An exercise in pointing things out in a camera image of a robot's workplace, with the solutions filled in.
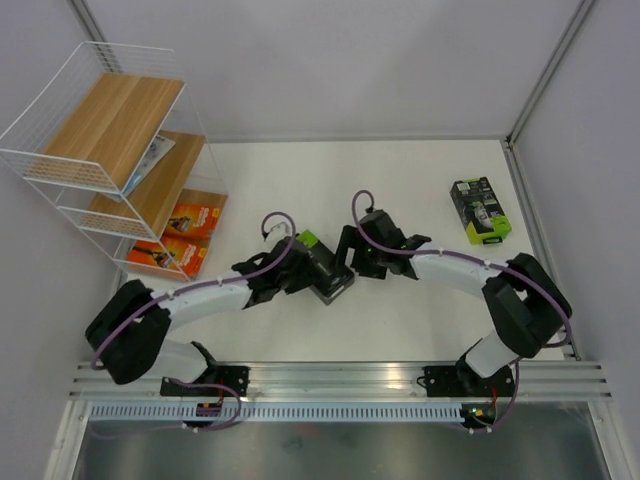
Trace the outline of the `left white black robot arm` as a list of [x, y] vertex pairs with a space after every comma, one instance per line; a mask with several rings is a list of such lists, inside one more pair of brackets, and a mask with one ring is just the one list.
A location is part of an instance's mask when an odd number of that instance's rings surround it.
[[242, 311], [293, 294], [314, 282], [308, 230], [278, 241], [234, 264], [221, 279], [187, 284], [159, 293], [140, 280], [122, 285], [85, 330], [95, 369], [104, 369], [117, 385], [155, 373], [176, 380], [195, 395], [206, 396], [218, 384], [219, 364], [198, 341], [171, 341], [169, 332], [218, 313]]

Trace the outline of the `orange Gillette Fusion5 razor box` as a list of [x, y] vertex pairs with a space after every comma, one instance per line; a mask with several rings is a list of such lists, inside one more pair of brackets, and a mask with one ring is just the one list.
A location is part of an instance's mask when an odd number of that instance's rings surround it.
[[221, 209], [206, 204], [177, 203], [166, 223], [164, 234], [175, 238], [204, 240], [212, 236]]

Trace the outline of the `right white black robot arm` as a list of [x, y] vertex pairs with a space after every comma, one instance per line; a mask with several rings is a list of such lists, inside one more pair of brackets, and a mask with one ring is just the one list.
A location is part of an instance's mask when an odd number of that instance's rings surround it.
[[405, 236], [389, 214], [370, 209], [342, 228], [334, 262], [358, 275], [383, 280], [392, 273], [414, 281], [435, 281], [485, 302], [493, 329], [469, 347], [455, 364], [459, 388], [478, 395], [493, 376], [547, 348], [572, 307], [538, 260], [520, 253], [502, 262], [483, 260], [436, 244], [431, 237]]

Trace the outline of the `white Gillette SkinGuard razor pack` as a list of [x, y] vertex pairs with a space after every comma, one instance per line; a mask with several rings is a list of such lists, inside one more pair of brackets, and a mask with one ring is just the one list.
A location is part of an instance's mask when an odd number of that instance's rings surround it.
[[156, 135], [146, 150], [143, 158], [123, 189], [123, 195], [128, 196], [141, 181], [155, 168], [158, 162], [169, 153], [176, 142], [163, 135]]

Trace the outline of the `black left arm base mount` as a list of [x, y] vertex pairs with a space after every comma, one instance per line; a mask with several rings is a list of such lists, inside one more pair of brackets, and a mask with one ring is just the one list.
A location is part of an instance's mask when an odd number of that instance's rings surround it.
[[250, 368], [245, 365], [221, 365], [208, 369], [198, 379], [185, 383], [164, 377], [161, 382], [162, 397], [232, 397], [233, 392], [244, 397], [249, 386]]

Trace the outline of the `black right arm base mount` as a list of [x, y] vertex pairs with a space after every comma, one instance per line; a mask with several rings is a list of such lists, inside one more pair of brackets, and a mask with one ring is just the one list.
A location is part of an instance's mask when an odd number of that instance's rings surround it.
[[515, 393], [515, 379], [505, 366], [488, 378], [458, 364], [426, 365], [416, 378], [429, 398], [507, 398]]

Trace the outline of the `black green razor box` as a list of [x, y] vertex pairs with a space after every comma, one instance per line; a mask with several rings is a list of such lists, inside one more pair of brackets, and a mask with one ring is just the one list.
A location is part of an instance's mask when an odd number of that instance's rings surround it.
[[502, 243], [512, 226], [486, 176], [457, 180], [450, 197], [472, 245]]
[[354, 273], [344, 264], [337, 264], [333, 251], [311, 230], [297, 234], [296, 241], [305, 254], [303, 272], [309, 279], [309, 288], [325, 305], [330, 305], [354, 283]]

